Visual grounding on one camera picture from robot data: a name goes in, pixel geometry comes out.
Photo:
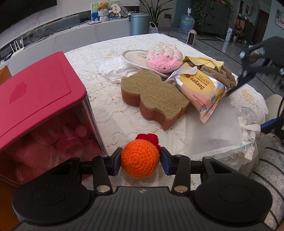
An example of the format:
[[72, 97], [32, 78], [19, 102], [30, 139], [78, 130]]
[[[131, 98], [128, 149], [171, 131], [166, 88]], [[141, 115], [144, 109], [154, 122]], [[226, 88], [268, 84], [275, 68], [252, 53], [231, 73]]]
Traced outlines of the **orange crochet ball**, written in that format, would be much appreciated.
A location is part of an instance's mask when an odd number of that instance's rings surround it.
[[151, 176], [160, 161], [158, 136], [153, 133], [138, 134], [121, 152], [121, 167], [130, 176], [144, 179]]

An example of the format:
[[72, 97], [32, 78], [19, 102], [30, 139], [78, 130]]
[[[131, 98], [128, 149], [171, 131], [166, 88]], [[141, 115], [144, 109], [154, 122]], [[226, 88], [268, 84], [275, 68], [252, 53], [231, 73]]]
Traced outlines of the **brown bear-shaped sponge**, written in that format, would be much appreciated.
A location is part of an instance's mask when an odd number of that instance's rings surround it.
[[163, 82], [153, 71], [139, 70], [120, 82], [123, 101], [140, 109], [146, 120], [168, 130], [186, 112], [190, 101], [175, 85]]

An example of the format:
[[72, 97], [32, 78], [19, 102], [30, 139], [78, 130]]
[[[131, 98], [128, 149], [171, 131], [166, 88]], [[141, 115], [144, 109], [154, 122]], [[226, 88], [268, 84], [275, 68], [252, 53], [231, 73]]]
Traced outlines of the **yellow cleaning cloth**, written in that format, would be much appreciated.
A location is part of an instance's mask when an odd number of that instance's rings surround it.
[[202, 66], [205, 65], [207, 67], [210, 67], [212, 69], [217, 68], [217, 70], [221, 70], [222, 66], [224, 65], [223, 61], [217, 61], [212, 58], [207, 57], [190, 57], [185, 56], [184, 60], [185, 63], [192, 62], [195, 66]]

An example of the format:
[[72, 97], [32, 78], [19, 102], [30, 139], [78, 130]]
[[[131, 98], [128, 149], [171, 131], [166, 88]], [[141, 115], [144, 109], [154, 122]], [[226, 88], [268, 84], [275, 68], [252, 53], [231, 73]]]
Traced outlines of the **Deeyeo wipes packet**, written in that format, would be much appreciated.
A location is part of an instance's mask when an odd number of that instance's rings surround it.
[[189, 99], [198, 110], [200, 120], [206, 123], [213, 114], [220, 99], [226, 96], [228, 88], [210, 75], [204, 74], [196, 66], [184, 63], [167, 79]]

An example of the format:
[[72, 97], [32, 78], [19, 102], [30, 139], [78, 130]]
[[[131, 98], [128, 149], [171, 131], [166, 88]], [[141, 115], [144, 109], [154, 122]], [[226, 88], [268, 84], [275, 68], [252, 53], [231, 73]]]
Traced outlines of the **pink white crochet toy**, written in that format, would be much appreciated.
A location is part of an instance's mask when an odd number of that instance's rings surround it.
[[146, 55], [146, 64], [150, 69], [169, 74], [183, 65], [183, 55], [171, 47], [150, 49]]

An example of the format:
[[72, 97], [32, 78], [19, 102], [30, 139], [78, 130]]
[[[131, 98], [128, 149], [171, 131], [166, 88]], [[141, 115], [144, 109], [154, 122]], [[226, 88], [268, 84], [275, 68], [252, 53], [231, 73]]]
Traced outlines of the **clear plastic mesh bag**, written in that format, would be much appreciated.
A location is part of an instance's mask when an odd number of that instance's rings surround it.
[[200, 161], [212, 157], [248, 176], [258, 163], [256, 136], [260, 120], [249, 107], [223, 99], [206, 123], [190, 105], [186, 112], [184, 155]]

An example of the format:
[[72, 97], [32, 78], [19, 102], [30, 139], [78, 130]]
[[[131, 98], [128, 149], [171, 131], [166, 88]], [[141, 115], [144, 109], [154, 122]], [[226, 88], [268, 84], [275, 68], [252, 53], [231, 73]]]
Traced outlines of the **white lace tablecloth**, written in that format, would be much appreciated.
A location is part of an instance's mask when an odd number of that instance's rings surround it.
[[213, 157], [249, 176], [258, 164], [256, 136], [268, 113], [263, 96], [216, 61], [163, 34], [122, 37], [65, 54], [86, 87], [107, 153], [123, 148], [114, 180], [122, 186], [168, 186], [157, 164], [147, 175], [141, 152], [153, 134], [172, 155]]

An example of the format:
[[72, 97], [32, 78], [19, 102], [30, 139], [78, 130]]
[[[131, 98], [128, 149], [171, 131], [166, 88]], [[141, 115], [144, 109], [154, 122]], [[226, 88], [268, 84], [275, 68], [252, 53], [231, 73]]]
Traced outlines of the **red lidded plastic container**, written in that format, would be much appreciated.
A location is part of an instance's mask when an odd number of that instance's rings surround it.
[[63, 52], [1, 85], [1, 180], [15, 187], [78, 157], [106, 149], [87, 90]]

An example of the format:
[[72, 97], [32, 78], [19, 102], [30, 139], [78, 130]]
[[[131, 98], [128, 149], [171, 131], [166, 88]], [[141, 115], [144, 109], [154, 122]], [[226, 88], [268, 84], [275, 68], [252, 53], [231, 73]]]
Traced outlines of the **white folded cloth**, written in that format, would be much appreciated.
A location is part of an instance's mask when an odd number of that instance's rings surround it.
[[138, 71], [122, 57], [104, 60], [98, 67], [98, 73], [113, 83], [120, 83], [123, 77], [129, 77]]

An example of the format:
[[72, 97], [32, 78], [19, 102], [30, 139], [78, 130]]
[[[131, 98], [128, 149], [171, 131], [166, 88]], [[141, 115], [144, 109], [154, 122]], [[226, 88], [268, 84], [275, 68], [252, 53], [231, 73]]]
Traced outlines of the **woven pastel basket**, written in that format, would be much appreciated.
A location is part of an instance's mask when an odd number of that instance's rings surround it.
[[158, 27], [153, 22], [150, 22], [150, 24], [149, 24], [149, 33], [150, 34], [159, 33], [158, 32]]

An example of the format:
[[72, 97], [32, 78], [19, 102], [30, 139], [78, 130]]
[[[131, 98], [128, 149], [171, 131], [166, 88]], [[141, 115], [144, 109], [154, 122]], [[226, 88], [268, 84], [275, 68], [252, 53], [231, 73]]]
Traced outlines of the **orange cardboard box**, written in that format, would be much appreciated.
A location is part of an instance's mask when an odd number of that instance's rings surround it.
[[0, 69], [0, 85], [12, 77], [7, 65]]

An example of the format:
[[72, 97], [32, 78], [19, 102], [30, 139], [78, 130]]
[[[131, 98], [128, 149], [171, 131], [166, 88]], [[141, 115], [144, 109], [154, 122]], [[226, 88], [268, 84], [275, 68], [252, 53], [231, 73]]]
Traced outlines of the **blue metal trash bin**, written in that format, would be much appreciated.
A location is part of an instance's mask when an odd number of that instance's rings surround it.
[[132, 13], [129, 17], [130, 21], [130, 35], [143, 35], [149, 33], [150, 15], [139, 12]]

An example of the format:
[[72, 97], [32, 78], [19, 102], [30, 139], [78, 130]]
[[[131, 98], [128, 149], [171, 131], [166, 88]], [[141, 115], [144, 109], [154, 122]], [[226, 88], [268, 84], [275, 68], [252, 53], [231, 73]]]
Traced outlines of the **white wifi router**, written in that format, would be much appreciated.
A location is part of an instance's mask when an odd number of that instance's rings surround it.
[[15, 55], [21, 53], [24, 50], [23, 37], [21, 37], [19, 42], [15, 39], [13, 43], [10, 43], [9, 45], [12, 49], [11, 57], [15, 57]]

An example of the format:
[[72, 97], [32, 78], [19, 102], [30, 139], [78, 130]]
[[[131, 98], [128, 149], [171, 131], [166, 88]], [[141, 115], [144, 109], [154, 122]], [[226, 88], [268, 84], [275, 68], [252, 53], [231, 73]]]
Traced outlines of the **green picture board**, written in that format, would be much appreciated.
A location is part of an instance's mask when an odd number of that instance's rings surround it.
[[99, 1], [91, 3], [91, 21], [106, 22], [121, 18], [119, 1]]

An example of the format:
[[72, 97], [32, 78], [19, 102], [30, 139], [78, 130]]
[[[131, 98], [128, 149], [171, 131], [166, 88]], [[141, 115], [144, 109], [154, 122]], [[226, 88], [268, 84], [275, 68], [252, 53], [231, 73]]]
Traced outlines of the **black wall television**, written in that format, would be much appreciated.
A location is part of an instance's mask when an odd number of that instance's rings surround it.
[[1, 1], [1, 33], [22, 19], [56, 5], [57, 0]]

